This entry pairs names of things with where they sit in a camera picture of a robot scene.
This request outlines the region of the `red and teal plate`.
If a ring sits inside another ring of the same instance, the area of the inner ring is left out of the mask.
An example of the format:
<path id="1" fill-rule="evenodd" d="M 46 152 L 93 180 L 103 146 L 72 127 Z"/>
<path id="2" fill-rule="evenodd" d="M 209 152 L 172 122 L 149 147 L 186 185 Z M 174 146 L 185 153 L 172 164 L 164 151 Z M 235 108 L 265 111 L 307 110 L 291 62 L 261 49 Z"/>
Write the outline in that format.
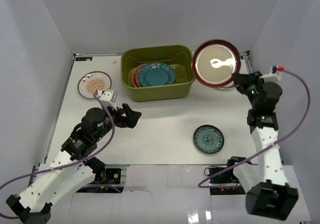
<path id="1" fill-rule="evenodd" d="M 131 82 L 132 82 L 132 84 L 133 84 L 133 86 L 134 86 L 135 88 L 138 88 L 138 87 L 139 87 L 139 85 L 138 85 L 138 83 L 137 83 L 137 80 L 136 80 L 136 74 L 137 74 L 137 72 L 139 71 L 139 69 L 140 69 L 140 66 L 136 67 L 136 68 L 134 69 L 132 75 L 131 75 Z"/>

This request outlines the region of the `dark red rimmed plate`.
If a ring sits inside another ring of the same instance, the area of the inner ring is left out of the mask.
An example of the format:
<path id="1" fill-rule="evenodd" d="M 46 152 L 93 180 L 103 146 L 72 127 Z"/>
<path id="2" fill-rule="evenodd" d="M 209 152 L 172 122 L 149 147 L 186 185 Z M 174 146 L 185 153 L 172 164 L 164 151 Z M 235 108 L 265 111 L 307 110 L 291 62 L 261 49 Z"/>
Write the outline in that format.
<path id="1" fill-rule="evenodd" d="M 192 70 L 198 82 L 215 88 L 233 82 L 232 74 L 241 69 L 237 48 L 225 40 L 209 40 L 193 55 Z"/>

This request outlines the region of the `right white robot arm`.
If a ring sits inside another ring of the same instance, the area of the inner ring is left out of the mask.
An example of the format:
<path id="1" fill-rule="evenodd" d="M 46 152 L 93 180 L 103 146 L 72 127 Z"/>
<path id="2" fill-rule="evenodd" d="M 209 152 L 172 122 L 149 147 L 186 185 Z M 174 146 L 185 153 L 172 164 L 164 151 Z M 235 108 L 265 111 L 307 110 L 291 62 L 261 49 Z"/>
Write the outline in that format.
<path id="1" fill-rule="evenodd" d="M 289 185 L 276 143 L 279 126 L 275 107 L 283 93 L 280 76 L 234 73 L 232 79 L 237 91 L 246 95 L 251 104 L 247 124 L 256 148 L 258 169 L 244 159 L 225 171 L 226 178 L 231 183 L 240 182 L 248 214 L 284 221 L 299 194 Z"/>

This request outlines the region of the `grey deer plate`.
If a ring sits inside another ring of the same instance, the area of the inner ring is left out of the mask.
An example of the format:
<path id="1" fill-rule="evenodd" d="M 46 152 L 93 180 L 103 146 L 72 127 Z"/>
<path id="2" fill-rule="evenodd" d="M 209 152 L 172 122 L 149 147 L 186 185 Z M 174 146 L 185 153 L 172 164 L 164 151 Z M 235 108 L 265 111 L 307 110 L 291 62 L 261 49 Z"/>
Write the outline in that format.
<path id="1" fill-rule="evenodd" d="M 134 76 L 134 79 L 135 79 L 135 83 L 136 83 L 136 87 L 141 87 L 141 84 L 139 82 L 139 70 L 136 71 L 135 73 L 135 76 Z"/>

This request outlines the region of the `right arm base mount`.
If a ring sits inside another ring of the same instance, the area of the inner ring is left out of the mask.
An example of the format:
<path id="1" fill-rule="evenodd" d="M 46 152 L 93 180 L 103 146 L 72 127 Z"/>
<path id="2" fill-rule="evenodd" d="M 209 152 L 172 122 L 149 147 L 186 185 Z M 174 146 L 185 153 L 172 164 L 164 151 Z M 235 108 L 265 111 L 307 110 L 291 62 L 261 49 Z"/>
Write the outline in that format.
<path id="1" fill-rule="evenodd" d="M 225 169 L 225 166 L 208 166 L 204 169 L 204 175 L 210 176 Z M 233 171 L 225 172 L 209 180 L 211 185 L 222 185 L 222 188 L 210 188 L 210 195 L 245 195 L 239 180 L 233 175 Z"/>

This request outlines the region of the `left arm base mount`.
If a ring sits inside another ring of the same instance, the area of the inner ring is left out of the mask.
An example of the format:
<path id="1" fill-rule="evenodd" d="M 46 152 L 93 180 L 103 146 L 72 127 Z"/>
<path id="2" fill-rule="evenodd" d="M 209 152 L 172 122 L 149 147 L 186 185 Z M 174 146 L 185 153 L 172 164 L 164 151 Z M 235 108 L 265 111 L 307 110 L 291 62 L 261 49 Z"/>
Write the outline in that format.
<path id="1" fill-rule="evenodd" d="M 79 189 L 79 193 L 122 193 L 122 169 L 107 168 L 100 177 L 87 186 Z"/>

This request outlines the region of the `teal scalloped plate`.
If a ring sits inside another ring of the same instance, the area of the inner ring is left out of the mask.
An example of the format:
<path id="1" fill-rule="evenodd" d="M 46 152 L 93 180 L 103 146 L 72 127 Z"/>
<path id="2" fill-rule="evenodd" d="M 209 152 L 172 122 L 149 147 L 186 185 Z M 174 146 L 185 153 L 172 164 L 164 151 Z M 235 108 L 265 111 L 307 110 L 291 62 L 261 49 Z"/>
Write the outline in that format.
<path id="1" fill-rule="evenodd" d="M 163 62 L 153 62 L 144 65 L 137 75 L 143 87 L 171 85 L 176 79 L 174 69 Z"/>

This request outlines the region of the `orange sunburst plate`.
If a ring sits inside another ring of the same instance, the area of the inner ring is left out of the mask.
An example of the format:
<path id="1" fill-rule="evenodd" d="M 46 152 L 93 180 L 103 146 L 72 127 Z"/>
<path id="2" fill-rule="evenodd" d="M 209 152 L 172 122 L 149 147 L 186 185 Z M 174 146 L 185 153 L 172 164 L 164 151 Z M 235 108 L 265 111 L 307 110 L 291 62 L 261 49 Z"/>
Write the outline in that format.
<path id="1" fill-rule="evenodd" d="M 85 99 L 93 99 L 96 91 L 105 91 L 111 88 L 111 77 L 102 71 L 93 71 L 80 78 L 77 84 L 78 93 Z"/>

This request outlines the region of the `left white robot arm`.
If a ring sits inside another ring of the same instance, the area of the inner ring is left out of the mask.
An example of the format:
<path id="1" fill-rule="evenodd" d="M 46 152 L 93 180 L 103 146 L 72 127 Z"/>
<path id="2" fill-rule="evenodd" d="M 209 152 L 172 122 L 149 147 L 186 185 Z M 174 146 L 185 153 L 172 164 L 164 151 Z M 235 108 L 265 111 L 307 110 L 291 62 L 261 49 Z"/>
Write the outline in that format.
<path id="1" fill-rule="evenodd" d="M 47 223 L 51 207 L 63 197 L 100 185 L 107 167 L 96 158 L 101 152 L 97 143 L 108 133 L 115 134 L 117 127 L 133 129 L 141 116 L 125 103 L 120 108 L 102 104 L 87 110 L 49 167 L 34 172 L 37 178 L 27 189 L 7 198 L 6 204 L 14 213 L 12 219 Z"/>

